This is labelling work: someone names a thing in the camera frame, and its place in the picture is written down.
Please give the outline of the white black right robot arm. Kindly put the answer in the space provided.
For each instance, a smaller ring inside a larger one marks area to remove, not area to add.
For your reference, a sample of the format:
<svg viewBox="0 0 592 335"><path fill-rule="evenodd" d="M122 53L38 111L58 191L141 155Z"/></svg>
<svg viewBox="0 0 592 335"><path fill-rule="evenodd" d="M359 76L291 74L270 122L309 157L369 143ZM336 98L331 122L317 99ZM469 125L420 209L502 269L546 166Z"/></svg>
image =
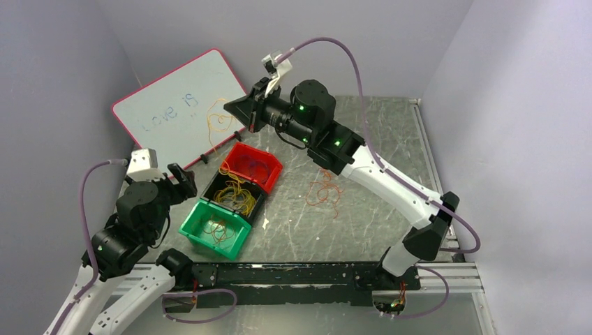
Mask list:
<svg viewBox="0 0 592 335"><path fill-rule="evenodd" d="M433 191L371 152L368 142L334 119L336 98L317 80L304 80L290 92L267 92L268 77L256 82L241 98L225 103L223 109L251 133L272 127L279 138L289 135L301 142L299 149L321 168L367 188L395 207L410 228L383 254L376 278L386 289L395 288L404 273L421 261L434 261L452 221L459 198L451 192Z"/></svg>

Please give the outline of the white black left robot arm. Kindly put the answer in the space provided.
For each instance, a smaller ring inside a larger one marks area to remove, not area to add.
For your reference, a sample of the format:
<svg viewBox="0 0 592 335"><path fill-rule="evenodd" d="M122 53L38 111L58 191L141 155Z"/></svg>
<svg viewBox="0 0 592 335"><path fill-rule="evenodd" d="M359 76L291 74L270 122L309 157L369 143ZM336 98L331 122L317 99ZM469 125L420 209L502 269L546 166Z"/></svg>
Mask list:
<svg viewBox="0 0 592 335"><path fill-rule="evenodd" d="M83 227L87 250L82 265L46 334L121 334L163 294L193 287L191 259L170 248L138 284L107 304L149 249L163 241L170 228L171 207L197 195L194 172L176 163L168 169L175 183L162 172L149 181L128 174L130 184L105 227L95 235Z"/></svg>

